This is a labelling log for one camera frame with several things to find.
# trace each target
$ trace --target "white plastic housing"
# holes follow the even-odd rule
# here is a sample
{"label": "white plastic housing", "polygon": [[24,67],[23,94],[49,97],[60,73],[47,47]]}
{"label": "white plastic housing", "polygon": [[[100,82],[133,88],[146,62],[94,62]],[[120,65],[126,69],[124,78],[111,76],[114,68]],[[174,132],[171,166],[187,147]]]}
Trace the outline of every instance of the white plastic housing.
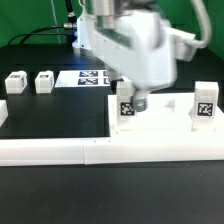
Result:
{"label": "white plastic housing", "polygon": [[86,16],[86,20],[94,55],[132,80],[136,87],[152,91],[168,87],[176,80],[170,24],[157,13],[133,10],[131,15],[115,20],[114,31],[129,38],[130,47],[98,32],[91,16]]}

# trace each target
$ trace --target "white base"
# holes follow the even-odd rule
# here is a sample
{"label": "white base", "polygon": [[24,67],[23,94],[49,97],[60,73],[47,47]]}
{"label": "white base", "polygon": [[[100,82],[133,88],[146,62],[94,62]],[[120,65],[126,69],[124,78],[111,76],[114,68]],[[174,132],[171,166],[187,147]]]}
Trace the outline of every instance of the white base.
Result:
{"label": "white base", "polygon": [[8,117],[8,110],[5,100],[0,100],[0,127]]}
{"label": "white base", "polygon": [[[169,102],[165,105],[172,108],[174,101],[164,99],[171,99],[174,95],[171,96],[150,95],[151,98],[161,97],[155,102],[160,105]],[[177,94],[175,97],[175,113],[184,115],[192,94]],[[109,96],[109,108],[113,107],[114,100],[114,96]],[[178,100],[185,102],[185,106],[178,107],[181,105]],[[223,113],[217,111],[219,125],[224,126]],[[183,124],[186,125],[179,131],[164,128],[160,132],[149,128],[149,132],[114,132],[109,138],[0,140],[0,166],[224,160],[224,131],[221,128],[216,126],[217,131],[191,132],[188,122]],[[114,127],[112,119],[111,132]]]}

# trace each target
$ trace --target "black cable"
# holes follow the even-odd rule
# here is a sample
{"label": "black cable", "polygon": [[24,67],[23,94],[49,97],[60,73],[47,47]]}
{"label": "black cable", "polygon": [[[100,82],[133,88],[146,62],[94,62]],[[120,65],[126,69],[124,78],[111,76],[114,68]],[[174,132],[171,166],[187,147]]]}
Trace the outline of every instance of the black cable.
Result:
{"label": "black cable", "polygon": [[7,45],[10,45],[15,39],[19,38],[19,37],[23,37],[23,36],[28,36],[28,38],[30,38],[31,36],[57,36],[57,35],[60,35],[60,36],[66,36],[67,34],[66,33],[24,33],[24,34],[20,34],[20,35],[17,35],[15,37],[13,37]]}
{"label": "black cable", "polygon": [[65,0],[65,6],[68,12],[68,22],[69,23],[76,23],[77,17],[75,16],[75,13],[73,11],[71,0]]}
{"label": "black cable", "polygon": [[43,31],[47,31],[47,30],[53,30],[53,29],[61,29],[64,28],[63,25],[55,25],[55,26],[50,26],[50,27],[43,27],[40,29],[36,29],[34,31],[32,31],[31,33],[28,33],[20,42],[19,44],[23,44],[28,38],[30,38],[30,36],[32,36],[33,33],[40,33]]}

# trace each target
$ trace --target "white cube with black marker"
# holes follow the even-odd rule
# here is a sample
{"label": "white cube with black marker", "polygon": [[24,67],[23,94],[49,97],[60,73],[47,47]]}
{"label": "white cube with black marker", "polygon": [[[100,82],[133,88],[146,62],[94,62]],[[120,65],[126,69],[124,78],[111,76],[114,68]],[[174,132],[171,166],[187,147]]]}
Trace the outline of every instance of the white cube with black marker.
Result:
{"label": "white cube with black marker", "polygon": [[27,86],[25,71],[12,72],[5,80],[7,94],[21,94]]}
{"label": "white cube with black marker", "polygon": [[133,130],[136,112],[132,107],[131,97],[134,88],[131,82],[117,83],[117,131]]}
{"label": "white cube with black marker", "polygon": [[196,82],[192,110],[192,131],[214,131],[218,104],[217,82]]}
{"label": "white cube with black marker", "polygon": [[52,71],[39,72],[35,79],[36,93],[51,93],[54,87],[54,73]]}

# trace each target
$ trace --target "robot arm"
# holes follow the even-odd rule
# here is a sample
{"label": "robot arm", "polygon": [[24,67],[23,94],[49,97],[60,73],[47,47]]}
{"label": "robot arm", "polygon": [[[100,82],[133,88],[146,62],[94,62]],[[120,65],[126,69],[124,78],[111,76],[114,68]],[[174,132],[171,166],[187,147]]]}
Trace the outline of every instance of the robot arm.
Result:
{"label": "robot arm", "polygon": [[194,34],[171,28],[152,0],[79,0],[83,13],[73,46],[92,51],[141,93],[169,87],[176,80],[176,59],[190,61],[211,37],[202,1],[191,1],[202,30],[201,41]]}

